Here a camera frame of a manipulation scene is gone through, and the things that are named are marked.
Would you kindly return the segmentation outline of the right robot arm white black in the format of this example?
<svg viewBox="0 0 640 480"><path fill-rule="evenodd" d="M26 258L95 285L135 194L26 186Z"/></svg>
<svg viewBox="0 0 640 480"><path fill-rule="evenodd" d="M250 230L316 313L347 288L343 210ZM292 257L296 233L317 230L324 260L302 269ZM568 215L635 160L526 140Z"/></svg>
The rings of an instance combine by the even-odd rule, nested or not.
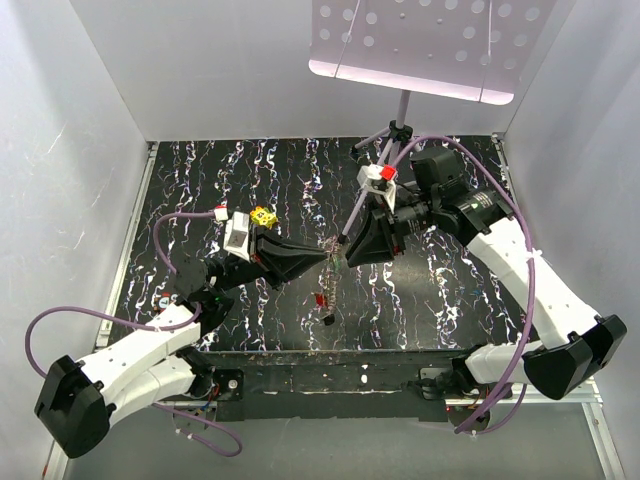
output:
<svg viewBox="0 0 640 480"><path fill-rule="evenodd" d="M475 397L488 384L530 384L560 400L611 360L627 334L616 315L602 316L582 301L540 254L526 246L513 209L496 190L473 189L456 154L427 148L411 160L416 189L397 194L391 165L360 168L361 189L374 195L361 229L346 253L347 264L393 260L405 250L408 235L431 226L453 236L479 259L531 317L538 338L524 347L485 345L459 361L454 389Z"/></svg>

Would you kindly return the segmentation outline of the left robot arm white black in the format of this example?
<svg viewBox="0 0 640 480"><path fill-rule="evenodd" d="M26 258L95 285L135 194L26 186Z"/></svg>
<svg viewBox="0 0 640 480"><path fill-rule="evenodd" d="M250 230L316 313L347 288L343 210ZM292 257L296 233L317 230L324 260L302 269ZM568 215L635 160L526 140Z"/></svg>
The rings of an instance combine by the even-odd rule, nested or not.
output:
<svg viewBox="0 0 640 480"><path fill-rule="evenodd" d="M218 328L234 302L226 291L258 278L278 288L328 257L319 247L250 227L242 249L219 262L186 257L175 265L178 297L131 333L79 360L64 355L38 373L34 413L71 459L93 450L120 420L167 397L205 398L213 369L194 343Z"/></svg>

